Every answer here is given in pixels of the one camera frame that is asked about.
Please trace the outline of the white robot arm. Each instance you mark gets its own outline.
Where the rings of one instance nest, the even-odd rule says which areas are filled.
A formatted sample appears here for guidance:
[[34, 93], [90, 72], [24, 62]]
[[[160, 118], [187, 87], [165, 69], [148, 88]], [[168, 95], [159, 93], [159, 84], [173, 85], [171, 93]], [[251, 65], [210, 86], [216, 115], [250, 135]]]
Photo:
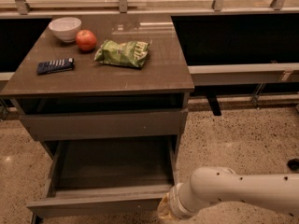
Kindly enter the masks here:
[[223, 202], [241, 202], [299, 217], [299, 174], [239, 175], [226, 167], [201, 167], [166, 193], [161, 219], [185, 220]]

